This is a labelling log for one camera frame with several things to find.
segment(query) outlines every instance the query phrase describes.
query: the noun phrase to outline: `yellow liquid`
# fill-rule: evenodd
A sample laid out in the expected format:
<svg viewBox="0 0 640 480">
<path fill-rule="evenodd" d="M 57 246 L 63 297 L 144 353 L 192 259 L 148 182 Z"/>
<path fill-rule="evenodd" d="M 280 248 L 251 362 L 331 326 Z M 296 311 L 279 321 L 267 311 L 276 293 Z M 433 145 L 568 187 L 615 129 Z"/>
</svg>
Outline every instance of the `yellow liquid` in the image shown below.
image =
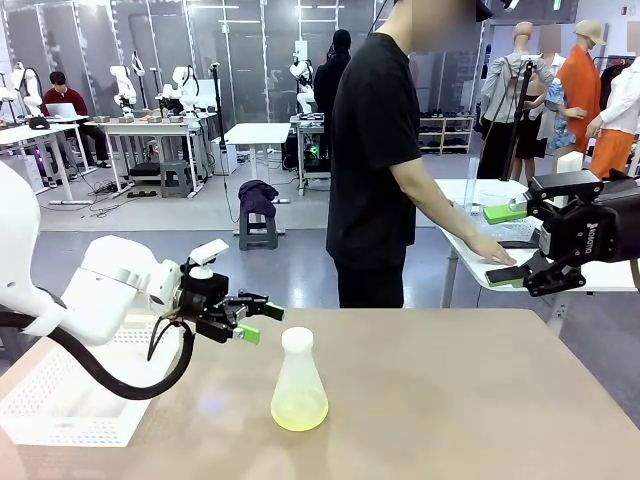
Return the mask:
<svg viewBox="0 0 640 480">
<path fill-rule="evenodd" d="M 326 397 L 315 390 L 282 394 L 271 404 L 271 416 L 285 430 L 306 432 L 320 425 L 329 413 Z"/>
</svg>

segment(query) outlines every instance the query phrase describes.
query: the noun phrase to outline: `dark jacket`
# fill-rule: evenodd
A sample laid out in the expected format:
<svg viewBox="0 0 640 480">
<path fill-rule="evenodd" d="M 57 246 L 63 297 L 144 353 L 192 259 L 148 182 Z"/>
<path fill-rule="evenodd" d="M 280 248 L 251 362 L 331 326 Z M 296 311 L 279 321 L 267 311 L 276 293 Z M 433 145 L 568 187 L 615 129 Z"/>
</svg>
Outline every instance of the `dark jacket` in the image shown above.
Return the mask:
<svg viewBox="0 0 640 480">
<path fill-rule="evenodd" d="M 276 207 L 271 202 L 278 195 L 280 193 L 275 188 L 262 180 L 250 180 L 243 183 L 238 191 L 240 210 L 273 218 L 276 216 Z"/>
<path fill-rule="evenodd" d="M 313 85 L 318 111 L 325 114 L 325 119 L 330 121 L 333 113 L 333 104 L 336 101 L 338 85 L 345 68 L 351 60 L 349 53 L 337 50 L 334 55 L 318 68 Z"/>
</svg>

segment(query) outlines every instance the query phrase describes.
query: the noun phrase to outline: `orange shirt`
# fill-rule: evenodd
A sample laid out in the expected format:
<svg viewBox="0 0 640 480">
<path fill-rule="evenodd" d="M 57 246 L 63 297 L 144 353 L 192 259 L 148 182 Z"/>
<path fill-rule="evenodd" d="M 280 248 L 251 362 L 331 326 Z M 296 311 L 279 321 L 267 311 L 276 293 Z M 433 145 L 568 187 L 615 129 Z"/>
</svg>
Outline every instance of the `orange shirt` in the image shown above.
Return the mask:
<svg viewBox="0 0 640 480">
<path fill-rule="evenodd" d="M 562 82 L 568 108 L 578 107 L 587 111 L 583 119 L 569 119 L 569 131 L 576 136 L 575 149 L 584 153 L 589 145 L 587 127 L 600 115 L 600 75 L 589 54 L 575 46 L 558 72 L 558 78 Z"/>
</svg>

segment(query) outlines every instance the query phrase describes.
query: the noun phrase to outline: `laptop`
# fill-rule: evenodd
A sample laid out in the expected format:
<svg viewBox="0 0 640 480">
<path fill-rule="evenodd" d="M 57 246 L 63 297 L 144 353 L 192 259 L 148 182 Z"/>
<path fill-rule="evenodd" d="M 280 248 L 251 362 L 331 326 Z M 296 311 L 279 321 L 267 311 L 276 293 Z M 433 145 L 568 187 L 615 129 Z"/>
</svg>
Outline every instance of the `laptop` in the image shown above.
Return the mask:
<svg viewBox="0 0 640 480">
<path fill-rule="evenodd" d="M 60 118 L 73 118 L 78 116 L 72 103 L 47 103 L 47 110 L 49 110 L 49 114 L 52 117 L 56 115 Z"/>
</svg>

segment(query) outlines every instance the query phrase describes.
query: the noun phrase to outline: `black t-shirt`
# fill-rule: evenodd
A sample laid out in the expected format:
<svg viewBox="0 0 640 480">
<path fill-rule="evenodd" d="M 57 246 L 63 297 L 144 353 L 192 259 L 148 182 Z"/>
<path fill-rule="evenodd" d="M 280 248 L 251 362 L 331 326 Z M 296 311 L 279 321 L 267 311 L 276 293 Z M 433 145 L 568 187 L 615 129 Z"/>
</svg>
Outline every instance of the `black t-shirt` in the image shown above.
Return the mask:
<svg viewBox="0 0 640 480">
<path fill-rule="evenodd" d="M 416 209 L 389 167 L 421 157 L 420 107 L 409 59 L 369 35 L 334 104 L 327 251 L 353 268 L 399 265 L 415 241 Z"/>
</svg>

